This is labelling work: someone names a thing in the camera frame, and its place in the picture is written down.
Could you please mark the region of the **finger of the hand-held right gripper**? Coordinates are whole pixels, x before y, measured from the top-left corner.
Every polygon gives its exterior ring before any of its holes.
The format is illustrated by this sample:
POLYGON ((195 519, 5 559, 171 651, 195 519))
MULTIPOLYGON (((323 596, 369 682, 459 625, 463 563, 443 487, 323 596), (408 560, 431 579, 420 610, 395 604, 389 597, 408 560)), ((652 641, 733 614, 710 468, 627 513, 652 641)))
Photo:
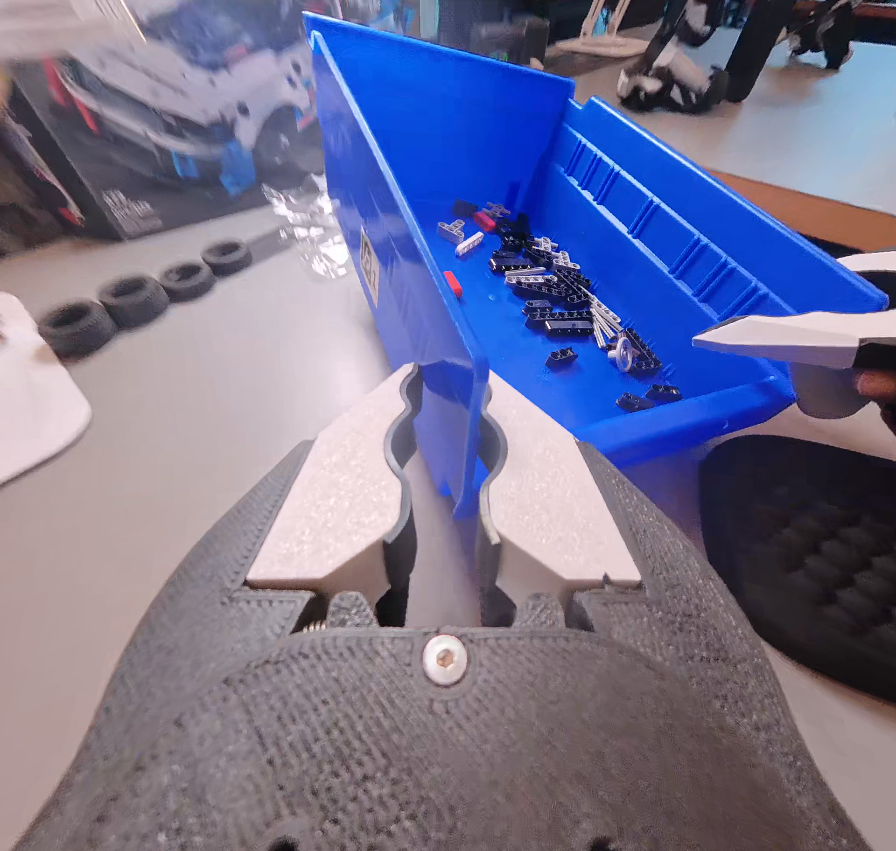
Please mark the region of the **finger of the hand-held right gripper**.
POLYGON ((785 363, 804 414, 845 419, 866 405, 857 375, 894 374, 895 313, 739 316, 695 335, 693 345, 785 363))
POLYGON ((865 279, 883 293, 895 293, 894 251, 860 252, 838 259, 839 265, 865 279))

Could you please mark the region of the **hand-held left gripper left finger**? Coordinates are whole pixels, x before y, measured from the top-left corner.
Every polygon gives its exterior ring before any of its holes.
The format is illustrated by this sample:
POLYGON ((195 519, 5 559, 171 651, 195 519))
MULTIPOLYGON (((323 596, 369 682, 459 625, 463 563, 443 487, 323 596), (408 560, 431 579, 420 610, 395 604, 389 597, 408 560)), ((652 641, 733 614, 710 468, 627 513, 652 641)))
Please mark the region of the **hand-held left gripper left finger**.
POLYGON ((418 364, 404 364, 304 445, 246 586, 406 611, 417 533, 406 467, 417 451, 418 364))

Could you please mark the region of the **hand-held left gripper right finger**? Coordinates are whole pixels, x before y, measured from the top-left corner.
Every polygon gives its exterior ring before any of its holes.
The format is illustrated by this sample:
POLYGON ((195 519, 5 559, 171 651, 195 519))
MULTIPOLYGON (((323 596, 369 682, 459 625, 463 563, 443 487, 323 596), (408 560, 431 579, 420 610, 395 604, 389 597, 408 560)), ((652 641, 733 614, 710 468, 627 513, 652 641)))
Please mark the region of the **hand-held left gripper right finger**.
POLYGON ((640 552, 607 461, 496 373, 488 376, 478 457, 477 583, 483 621, 512 621, 528 599, 574 621, 581 594, 643 602, 640 552))

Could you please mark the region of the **blue bin with white label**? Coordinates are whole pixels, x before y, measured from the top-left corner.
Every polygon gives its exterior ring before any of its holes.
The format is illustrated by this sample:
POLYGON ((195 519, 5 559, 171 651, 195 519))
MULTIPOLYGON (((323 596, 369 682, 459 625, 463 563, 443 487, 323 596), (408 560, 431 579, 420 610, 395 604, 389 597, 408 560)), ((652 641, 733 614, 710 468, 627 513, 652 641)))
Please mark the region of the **blue bin with white label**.
POLYGON ((790 406, 779 364, 693 346, 735 316, 876 312, 888 299, 613 107, 566 78, 418 39, 305 17, 326 180, 393 367, 417 363, 416 422, 434 482, 472 515, 478 425, 496 373, 618 467, 760 424, 790 406), (528 214, 632 324, 684 399, 624 414, 640 382, 589 342, 526 329, 490 274, 436 232, 454 200, 528 214), (458 300, 442 273, 463 287, 458 300))

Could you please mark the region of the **pile of black lego beams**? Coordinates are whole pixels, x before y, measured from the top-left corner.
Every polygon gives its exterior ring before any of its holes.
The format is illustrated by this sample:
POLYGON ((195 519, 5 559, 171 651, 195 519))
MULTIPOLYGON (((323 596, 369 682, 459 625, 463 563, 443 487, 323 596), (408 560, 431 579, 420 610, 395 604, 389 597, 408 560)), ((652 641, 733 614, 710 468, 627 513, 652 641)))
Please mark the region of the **pile of black lego beams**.
POLYGON ((527 213, 463 198, 454 200, 452 213, 450 221, 437 223, 436 233, 454 246, 459 260, 468 259, 487 237, 497 241, 488 255, 488 271, 521 300, 527 330, 553 342, 593 343, 620 375, 643 384, 619 395, 619 409, 635 413, 684 399, 680 388, 665 380, 665 366, 653 347, 597 297, 593 281, 569 252, 551 237, 532 232, 527 213))

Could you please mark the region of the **black lego tire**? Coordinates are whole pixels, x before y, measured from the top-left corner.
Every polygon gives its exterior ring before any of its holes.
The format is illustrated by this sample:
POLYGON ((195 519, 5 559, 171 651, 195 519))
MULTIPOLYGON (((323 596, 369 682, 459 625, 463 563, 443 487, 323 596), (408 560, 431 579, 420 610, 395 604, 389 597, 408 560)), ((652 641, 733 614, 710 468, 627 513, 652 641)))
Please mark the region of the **black lego tire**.
POLYGON ((163 285, 145 274, 108 282, 98 291, 97 299, 120 330, 145 326, 161 317, 170 305, 163 285))
POLYGON ((203 297, 215 283, 214 273, 202 261, 176 263, 159 275, 159 284, 173 304, 184 304, 203 297))
POLYGON ((90 356, 118 333, 118 326, 98 301, 76 299, 53 308, 38 319, 40 337, 63 362, 90 356))
POLYGON ((238 240, 222 240, 209 245, 201 253, 201 260, 217 279, 234 275, 253 264, 249 245, 238 240))

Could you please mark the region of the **black lego set box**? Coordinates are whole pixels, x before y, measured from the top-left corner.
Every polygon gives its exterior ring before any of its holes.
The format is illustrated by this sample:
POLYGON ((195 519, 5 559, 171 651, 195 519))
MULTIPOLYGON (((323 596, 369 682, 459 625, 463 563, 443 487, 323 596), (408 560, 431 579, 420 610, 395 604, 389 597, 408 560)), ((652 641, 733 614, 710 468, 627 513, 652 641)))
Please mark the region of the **black lego set box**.
POLYGON ((310 0, 124 0, 141 36, 14 69, 4 142, 57 222, 129 240, 323 174, 310 0))

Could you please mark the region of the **person's right hand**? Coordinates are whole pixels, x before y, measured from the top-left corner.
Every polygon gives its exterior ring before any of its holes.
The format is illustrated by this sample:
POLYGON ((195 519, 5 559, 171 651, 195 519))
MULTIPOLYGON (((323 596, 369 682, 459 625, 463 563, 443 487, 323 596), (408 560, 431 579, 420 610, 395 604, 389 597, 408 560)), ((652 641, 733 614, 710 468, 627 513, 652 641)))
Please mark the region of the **person's right hand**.
POLYGON ((895 434, 895 371, 857 370, 853 386, 861 397, 876 403, 883 422, 895 434))

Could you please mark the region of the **wood-edged side table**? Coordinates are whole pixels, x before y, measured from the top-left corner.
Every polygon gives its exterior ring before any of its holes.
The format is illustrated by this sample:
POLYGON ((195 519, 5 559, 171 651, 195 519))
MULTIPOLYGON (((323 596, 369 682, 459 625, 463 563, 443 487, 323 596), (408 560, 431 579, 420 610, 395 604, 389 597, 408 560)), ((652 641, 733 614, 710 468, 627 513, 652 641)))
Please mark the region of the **wood-edged side table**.
POLYGON ((748 98, 701 115, 629 114, 801 234, 895 245, 895 49, 855 44, 838 72, 774 49, 748 98))

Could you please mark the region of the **black textured pad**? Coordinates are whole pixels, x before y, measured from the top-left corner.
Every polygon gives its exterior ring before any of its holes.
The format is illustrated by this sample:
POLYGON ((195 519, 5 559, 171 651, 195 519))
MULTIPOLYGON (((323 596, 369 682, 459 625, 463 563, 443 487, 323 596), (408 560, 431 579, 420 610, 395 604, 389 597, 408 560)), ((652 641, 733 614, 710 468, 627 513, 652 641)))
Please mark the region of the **black textured pad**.
POLYGON ((895 700, 895 464, 744 435, 699 467, 711 566, 756 633, 801 666, 895 700))

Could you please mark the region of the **black upright device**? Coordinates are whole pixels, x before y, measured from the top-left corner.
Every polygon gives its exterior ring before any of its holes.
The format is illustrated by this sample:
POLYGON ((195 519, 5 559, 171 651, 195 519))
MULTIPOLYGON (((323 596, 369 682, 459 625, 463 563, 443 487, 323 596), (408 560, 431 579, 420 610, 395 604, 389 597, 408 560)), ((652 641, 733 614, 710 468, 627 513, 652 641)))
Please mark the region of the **black upright device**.
POLYGON ((797 1, 755 0, 725 66, 726 102, 741 103, 751 93, 797 1))

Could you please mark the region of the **white and black device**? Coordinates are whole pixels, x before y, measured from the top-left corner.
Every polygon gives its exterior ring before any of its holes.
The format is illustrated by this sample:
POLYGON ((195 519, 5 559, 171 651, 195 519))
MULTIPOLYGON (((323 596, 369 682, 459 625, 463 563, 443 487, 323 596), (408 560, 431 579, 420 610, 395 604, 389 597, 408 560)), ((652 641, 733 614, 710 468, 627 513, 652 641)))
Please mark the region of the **white and black device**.
POLYGON ((616 93, 633 112, 666 110, 701 114, 719 105, 728 91, 726 70, 700 67, 690 59, 720 28, 727 0, 670 0, 643 54, 619 73, 616 93))

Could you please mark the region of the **clear crumpled plastic bag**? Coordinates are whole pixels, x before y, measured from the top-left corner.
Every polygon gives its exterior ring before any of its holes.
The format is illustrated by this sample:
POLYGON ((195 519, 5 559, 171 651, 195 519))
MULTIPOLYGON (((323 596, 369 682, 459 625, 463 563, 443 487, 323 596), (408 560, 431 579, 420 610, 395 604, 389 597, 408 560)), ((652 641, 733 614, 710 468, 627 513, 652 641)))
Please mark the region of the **clear crumpled plastic bag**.
POLYGON ((350 250, 328 195, 324 174, 307 174, 294 187, 263 184, 261 189, 282 221, 280 246, 295 252, 321 278, 334 280, 347 276, 350 250))

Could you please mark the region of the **pale wooden stand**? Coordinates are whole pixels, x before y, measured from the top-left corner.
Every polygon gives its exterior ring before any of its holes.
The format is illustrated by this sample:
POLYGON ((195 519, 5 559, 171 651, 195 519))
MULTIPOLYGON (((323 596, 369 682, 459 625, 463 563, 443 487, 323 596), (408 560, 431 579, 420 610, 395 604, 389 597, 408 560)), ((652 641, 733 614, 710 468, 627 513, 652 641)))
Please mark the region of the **pale wooden stand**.
POLYGON ((631 58, 641 56, 648 46, 643 39, 633 39, 619 34, 623 17, 632 0, 617 0, 605 32, 598 34, 598 18, 605 10, 608 0, 592 0, 580 33, 571 39, 558 40, 554 50, 577 55, 609 58, 631 58))

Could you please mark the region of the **black device with green rings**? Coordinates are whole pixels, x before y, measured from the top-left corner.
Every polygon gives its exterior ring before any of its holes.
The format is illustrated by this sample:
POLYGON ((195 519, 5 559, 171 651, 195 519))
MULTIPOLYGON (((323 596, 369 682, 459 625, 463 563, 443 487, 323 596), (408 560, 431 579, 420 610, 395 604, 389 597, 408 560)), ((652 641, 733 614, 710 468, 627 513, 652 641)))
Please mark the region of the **black device with green rings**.
POLYGON ((530 14, 506 21, 478 21, 469 31, 468 51, 543 70, 550 29, 549 21, 530 14))

